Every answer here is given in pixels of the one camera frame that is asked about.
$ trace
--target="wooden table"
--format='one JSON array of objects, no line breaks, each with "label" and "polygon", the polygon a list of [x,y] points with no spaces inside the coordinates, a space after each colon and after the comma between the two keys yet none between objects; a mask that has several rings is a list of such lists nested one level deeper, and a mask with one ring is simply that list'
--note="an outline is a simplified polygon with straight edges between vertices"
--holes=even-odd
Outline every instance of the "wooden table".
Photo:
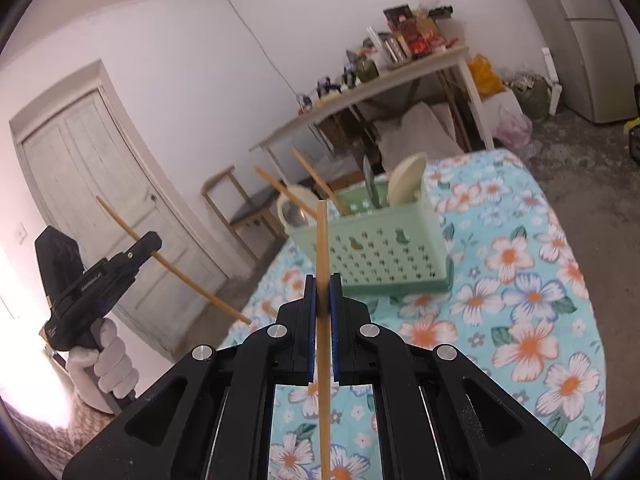
[{"label": "wooden table", "polygon": [[366,101],[367,99],[381,94],[382,92],[396,88],[405,83],[418,80],[427,75],[455,67],[460,70],[462,81],[469,94],[471,112],[476,122],[476,126],[478,127],[478,132],[480,133],[482,140],[484,140],[484,145],[488,150],[493,149],[494,141],[484,113],[484,108],[482,107],[480,94],[478,93],[476,84],[471,76],[471,72],[466,65],[467,53],[468,46],[454,46],[445,52],[431,54],[428,57],[411,62],[396,70],[382,73],[380,77],[363,83],[353,90],[344,92],[340,96],[330,99],[321,106],[316,105],[308,113],[293,118],[288,123],[283,124],[275,130],[271,135],[265,137],[258,144],[249,148],[249,151],[252,152],[258,148],[262,149],[271,157],[271,160],[284,182],[286,184],[290,184],[284,168],[281,167],[278,159],[271,150],[271,146],[274,143],[292,135],[301,128],[315,126],[336,112]]}]

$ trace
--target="door frame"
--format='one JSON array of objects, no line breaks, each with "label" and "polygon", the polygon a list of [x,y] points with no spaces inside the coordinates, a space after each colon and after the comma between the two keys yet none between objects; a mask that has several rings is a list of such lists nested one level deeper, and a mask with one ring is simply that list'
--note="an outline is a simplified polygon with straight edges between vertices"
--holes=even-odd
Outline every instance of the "door frame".
[{"label": "door frame", "polygon": [[228,254],[228,250],[223,248],[204,227],[166,176],[127,114],[100,59],[45,90],[9,121],[22,174],[42,217],[49,224],[54,224],[52,215],[31,174],[22,143],[53,116],[94,91],[100,93],[116,128],[140,168],[191,238],[227,278],[244,275],[246,271],[232,259],[225,259],[223,263],[215,259],[215,254]]}]

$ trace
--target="white cloth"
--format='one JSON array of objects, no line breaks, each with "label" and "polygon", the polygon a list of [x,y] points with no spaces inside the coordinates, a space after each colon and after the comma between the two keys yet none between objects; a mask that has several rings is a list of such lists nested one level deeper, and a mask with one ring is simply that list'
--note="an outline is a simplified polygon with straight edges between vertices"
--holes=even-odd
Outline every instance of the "white cloth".
[{"label": "white cloth", "polygon": [[[100,327],[100,345],[103,350],[76,346],[69,351],[66,370],[78,391],[78,396],[89,406],[103,413],[113,413],[100,393],[113,392],[118,399],[125,397],[136,386],[140,375],[127,356],[124,341],[117,337],[118,330],[111,319],[105,319]],[[85,368],[94,367],[98,377],[95,386]]]},{"label": "white cloth", "polygon": [[387,173],[408,156],[425,152],[429,160],[463,155],[452,130],[453,120],[443,108],[438,110],[442,122],[425,103],[418,103],[400,121],[377,122],[381,135],[378,147]]}]

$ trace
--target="light switch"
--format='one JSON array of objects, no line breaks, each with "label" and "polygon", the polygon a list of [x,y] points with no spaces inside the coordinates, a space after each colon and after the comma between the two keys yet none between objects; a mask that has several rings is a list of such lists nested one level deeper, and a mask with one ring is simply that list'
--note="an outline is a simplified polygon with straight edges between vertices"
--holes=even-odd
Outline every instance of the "light switch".
[{"label": "light switch", "polygon": [[24,228],[22,222],[20,222],[15,228],[14,237],[16,240],[18,240],[18,243],[20,245],[22,245],[23,242],[27,239],[27,229]]}]

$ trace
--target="white glove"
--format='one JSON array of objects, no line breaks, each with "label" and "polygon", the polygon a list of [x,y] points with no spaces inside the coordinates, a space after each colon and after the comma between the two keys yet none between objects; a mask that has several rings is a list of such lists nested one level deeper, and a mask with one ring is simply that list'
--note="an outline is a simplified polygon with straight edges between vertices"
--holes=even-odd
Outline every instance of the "white glove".
[{"label": "white glove", "polygon": [[124,341],[117,334],[115,323],[111,319],[105,319],[100,327],[100,345],[103,350],[98,352],[76,346],[69,351],[66,361],[66,370],[76,386],[78,396],[92,408],[104,413],[113,413],[113,410],[84,371],[85,368],[93,366],[100,390],[104,393],[113,392],[118,399],[133,390],[140,378],[125,353]]}]

